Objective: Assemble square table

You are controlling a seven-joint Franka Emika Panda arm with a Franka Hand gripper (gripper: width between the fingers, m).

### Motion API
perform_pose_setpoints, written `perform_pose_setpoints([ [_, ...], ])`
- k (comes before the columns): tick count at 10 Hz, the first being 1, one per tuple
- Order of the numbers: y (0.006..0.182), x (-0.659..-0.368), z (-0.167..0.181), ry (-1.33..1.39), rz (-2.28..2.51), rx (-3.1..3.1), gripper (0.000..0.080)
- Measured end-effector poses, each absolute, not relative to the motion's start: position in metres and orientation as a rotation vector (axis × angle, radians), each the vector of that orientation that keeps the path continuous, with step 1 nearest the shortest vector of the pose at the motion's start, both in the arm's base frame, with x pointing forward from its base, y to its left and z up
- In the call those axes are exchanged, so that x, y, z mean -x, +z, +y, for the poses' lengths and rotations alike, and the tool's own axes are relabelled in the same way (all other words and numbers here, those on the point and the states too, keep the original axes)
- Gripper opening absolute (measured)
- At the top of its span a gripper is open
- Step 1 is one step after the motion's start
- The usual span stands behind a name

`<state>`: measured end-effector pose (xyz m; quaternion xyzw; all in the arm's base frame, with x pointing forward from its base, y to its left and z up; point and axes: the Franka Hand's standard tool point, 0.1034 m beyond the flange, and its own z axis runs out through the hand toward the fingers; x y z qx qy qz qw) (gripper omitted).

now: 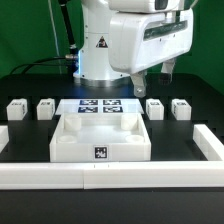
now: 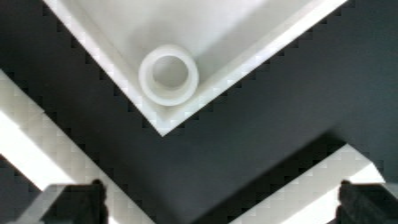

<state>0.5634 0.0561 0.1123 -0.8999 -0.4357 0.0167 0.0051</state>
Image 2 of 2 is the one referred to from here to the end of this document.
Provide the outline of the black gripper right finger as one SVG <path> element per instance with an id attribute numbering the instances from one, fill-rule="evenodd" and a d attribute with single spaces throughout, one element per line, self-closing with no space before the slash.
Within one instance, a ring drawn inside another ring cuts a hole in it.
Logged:
<path id="1" fill-rule="evenodd" d="M 398 224 L 398 183 L 341 182 L 336 224 Z"/>

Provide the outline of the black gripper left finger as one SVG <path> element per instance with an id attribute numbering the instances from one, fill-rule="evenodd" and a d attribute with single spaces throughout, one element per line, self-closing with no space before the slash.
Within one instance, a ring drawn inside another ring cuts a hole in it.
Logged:
<path id="1" fill-rule="evenodd" d="M 89 184 L 55 184 L 41 192 L 16 224 L 109 224 L 107 188 Z"/>

